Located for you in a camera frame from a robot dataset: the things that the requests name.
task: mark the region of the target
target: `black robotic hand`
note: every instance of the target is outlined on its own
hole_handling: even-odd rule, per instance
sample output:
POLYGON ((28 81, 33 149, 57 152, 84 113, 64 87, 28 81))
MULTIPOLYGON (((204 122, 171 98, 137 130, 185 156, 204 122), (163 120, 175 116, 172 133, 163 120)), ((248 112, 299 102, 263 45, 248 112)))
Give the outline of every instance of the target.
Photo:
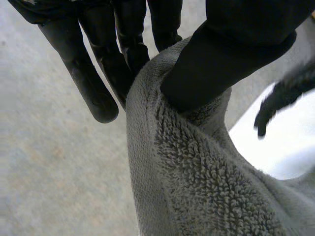
POLYGON ((261 103, 254 123, 258 136, 265 136, 267 124, 277 111, 294 104, 302 94, 312 89, 315 89, 315 61, 287 75, 261 103))
MULTIPOLYGON (((142 32, 146 0, 9 0, 31 24, 37 24, 59 53, 94 118, 113 121, 118 106, 98 75, 83 43, 85 31, 96 60, 120 104, 139 70, 149 61, 142 32), (116 29, 122 54, 116 43, 116 29)), ((182 0, 148 0, 159 51, 182 38, 182 0)))
POLYGON ((179 112, 206 105, 289 50, 314 9, 315 0, 206 0, 207 20, 161 91, 179 112))

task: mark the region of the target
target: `gray towel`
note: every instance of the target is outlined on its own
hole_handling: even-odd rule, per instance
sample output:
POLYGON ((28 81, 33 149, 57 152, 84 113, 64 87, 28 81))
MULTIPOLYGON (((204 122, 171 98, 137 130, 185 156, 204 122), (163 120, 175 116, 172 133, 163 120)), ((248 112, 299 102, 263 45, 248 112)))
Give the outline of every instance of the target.
POLYGON ((167 103, 160 84, 188 41, 147 63, 127 98, 140 234, 314 236, 315 167, 280 181, 248 163, 224 125, 230 89, 189 114, 167 103))

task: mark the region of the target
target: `concrete floor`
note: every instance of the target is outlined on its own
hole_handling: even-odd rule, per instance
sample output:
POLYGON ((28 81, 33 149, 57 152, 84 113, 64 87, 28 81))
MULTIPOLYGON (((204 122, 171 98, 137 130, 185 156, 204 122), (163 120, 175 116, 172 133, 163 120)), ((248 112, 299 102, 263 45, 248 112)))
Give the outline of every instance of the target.
MULTIPOLYGON (((204 0, 185 0, 180 35, 205 18, 204 0)), ((7 1, 0 2, 0 26, 1 235, 137 235, 125 114, 96 122, 58 54, 7 1)), ((312 22, 298 33, 284 57, 234 86, 229 128, 268 84, 315 54, 312 22)), ((144 40, 156 55, 149 13, 144 40)))

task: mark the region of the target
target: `black glove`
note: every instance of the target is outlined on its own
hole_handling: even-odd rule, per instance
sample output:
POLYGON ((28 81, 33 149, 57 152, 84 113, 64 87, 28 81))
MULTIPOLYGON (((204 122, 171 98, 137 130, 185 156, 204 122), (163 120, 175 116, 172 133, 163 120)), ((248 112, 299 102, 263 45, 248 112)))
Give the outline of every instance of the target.
POLYGON ((281 57, 314 9, 315 0, 206 0, 207 21, 182 50, 161 91, 179 112, 206 105, 281 57))
POLYGON ((272 93, 261 103, 254 127, 264 137, 270 119, 280 109, 292 105, 304 93, 315 88, 315 61, 299 71, 291 72, 277 83, 272 93))
MULTIPOLYGON (((145 0, 9 0, 30 23, 38 24, 56 49, 92 115, 102 123, 113 121, 118 106, 96 72, 84 46, 79 23, 84 29, 99 66, 120 104, 133 80, 149 61, 143 44, 145 0), (116 43, 118 39, 123 54, 116 43)), ((182 0, 149 1, 153 33, 159 51, 181 40, 182 0)))

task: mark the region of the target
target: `white surface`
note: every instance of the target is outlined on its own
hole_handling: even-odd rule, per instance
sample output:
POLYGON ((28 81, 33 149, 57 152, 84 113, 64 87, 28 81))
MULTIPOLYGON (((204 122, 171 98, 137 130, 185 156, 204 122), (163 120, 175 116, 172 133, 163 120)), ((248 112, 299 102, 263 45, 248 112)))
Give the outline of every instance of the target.
POLYGON ((315 90, 275 115, 264 139, 253 128, 270 85, 230 130, 238 151, 257 169, 278 179, 298 177, 315 165, 315 90))

